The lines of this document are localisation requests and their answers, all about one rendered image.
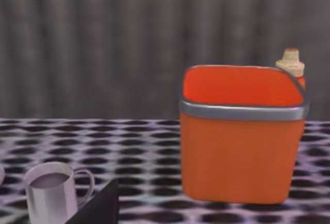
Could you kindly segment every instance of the gray backdrop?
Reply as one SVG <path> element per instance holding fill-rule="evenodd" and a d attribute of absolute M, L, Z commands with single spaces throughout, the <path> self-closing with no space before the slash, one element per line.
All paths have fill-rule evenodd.
<path fill-rule="evenodd" d="M 0 116 L 176 118 L 198 63 L 306 63 L 330 120 L 330 0 L 0 0 Z"/>

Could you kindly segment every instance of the orange bucket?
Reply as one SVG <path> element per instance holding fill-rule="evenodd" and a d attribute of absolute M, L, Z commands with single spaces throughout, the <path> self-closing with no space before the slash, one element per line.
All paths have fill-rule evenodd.
<path fill-rule="evenodd" d="M 186 195 L 259 204 L 287 198 L 309 110 L 294 77 L 277 68 L 195 66 L 179 108 Z"/>

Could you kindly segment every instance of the black object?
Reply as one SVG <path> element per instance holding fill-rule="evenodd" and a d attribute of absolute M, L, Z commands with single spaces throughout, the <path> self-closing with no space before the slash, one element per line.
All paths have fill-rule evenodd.
<path fill-rule="evenodd" d="M 118 214 L 118 182 L 112 180 L 65 224 L 117 224 Z"/>

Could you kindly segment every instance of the table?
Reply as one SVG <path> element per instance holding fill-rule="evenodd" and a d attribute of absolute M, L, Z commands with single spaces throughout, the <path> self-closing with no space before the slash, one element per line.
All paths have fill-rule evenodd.
<path fill-rule="evenodd" d="M 330 122 L 308 122 L 285 203 L 202 202 L 181 192 L 178 121 L 0 119 L 0 223 L 28 223 L 22 177 L 48 161 L 88 167 L 96 192 L 118 178 L 121 223 L 330 223 L 329 155 Z"/>

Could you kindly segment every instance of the tablecloth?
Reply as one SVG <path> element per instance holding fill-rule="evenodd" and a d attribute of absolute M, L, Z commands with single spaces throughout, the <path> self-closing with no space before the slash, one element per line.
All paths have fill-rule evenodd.
<path fill-rule="evenodd" d="M 330 223 L 329 135 L 330 122 L 306 123 L 283 204 L 229 204 L 182 194 L 176 120 L 0 119 L 0 224 L 28 223 L 22 177 L 48 161 L 88 167 L 95 193 L 117 178 L 120 223 Z M 76 184 L 83 195 L 88 178 Z"/>

